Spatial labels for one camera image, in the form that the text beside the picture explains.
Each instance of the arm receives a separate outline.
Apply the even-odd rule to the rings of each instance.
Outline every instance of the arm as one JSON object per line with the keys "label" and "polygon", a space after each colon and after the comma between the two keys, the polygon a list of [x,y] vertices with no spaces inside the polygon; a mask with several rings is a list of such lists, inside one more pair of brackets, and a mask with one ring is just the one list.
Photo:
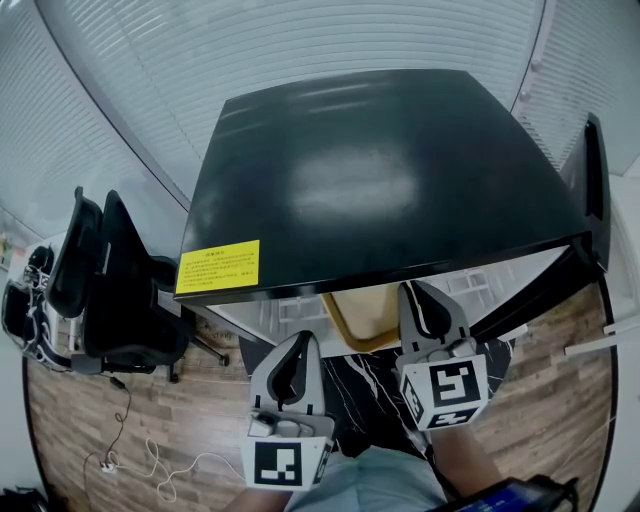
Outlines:
{"label": "arm", "polygon": [[495,463],[468,427],[434,430],[430,434],[438,471],[462,497],[503,480]]}
{"label": "arm", "polygon": [[290,492],[245,489],[224,512],[282,512],[290,499]]}

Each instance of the white shelf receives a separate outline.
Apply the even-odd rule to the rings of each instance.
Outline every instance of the white shelf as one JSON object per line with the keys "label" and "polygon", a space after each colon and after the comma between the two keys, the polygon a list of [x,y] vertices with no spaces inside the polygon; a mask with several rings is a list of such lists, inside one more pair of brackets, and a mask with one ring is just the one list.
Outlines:
{"label": "white shelf", "polygon": [[[559,247],[514,260],[438,274],[421,280],[453,297],[465,310],[470,325],[473,325],[531,283],[565,249],[566,247]],[[296,332],[308,329],[316,335],[322,357],[355,353],[342,341],[317,295],[224,304],[210,306],[210,309],[274,345]]]}

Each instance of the wooden floor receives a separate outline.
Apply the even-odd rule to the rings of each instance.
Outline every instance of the wooden floor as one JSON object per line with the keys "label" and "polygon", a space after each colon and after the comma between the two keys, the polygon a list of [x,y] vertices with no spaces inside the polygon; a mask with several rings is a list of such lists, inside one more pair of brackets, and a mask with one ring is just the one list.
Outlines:
{"label": "wooden floor", "polygon": [[[478,420],[476,431],[505,475],[536,473],[564,481],[580,477],[581,510],[587,510],[604,457],[611,403],[608,352],[568,360],[562,348],[601,336],[604,313],[597,287],[583,290],[529,324],[518,340],[504,384]],[[237,339],[201,326],[213,344],[231,355],[220,368],[204,352],[190,349],[181,381],[168,384],[164,373],[121,377],[131,390],[131,412],[115,450],[121,463],[149,471],[145,439],[160,446],[170,471],[188,467],[201,452],[224,455],[241,470],[239,439],[244,434],[248,378]],[[29,363],[29,391],[37,448],[45,474],[70,511],[209,511],[224,507],[243,484],[223,462],[203,458],[190,475],[175,478],[178,499],[159,500],[156,485],[164,474],[144,479],[120,470],[104,474],[98,466],[115,438],[127,394],[106,378],[58,374]],[[87,462],[84,493],[82,463]]]}

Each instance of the black office chair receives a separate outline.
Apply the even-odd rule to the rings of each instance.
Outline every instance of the black office chair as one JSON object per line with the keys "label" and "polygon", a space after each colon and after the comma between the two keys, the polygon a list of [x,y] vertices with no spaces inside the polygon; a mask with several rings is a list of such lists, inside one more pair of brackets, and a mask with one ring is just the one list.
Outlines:
{"label": "black office chair", "polygon": [[195,313],[172,299],[176,263],[149,256],[118,193],[109,192],[104,214],[82,196],[81,187],[75,197],[45,292],[63,317],[75,318],[84,310],[84,354],[72,355],[71,369],[151,373],[167,365],[169,380],[176,382],[173,365],[189,343],[227,366],[228,356],[196,337]]}

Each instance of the chair backrest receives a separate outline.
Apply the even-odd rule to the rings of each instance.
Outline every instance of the chair backrest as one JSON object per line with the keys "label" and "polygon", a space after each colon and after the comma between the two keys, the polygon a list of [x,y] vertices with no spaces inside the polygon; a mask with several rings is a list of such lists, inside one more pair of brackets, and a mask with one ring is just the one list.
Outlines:
{"label": "chair backrest", "polygon": [[[74,228],[70,226],[67,235],[72,238],[71,247],[77,239]],[[175,362],[186,350],[189,338],[186,331],[163,321],[152,309],[152,280],[159,266],[147,253],[120,196],[113,190],[107,195],[96,238],[99,244],[94,244],[93,252],[87,255],[100,255],[93,266],[96,271],[84,276],[85,352],[134,366]],[[166,281],[166,264],[162,272],[159,277]]]}

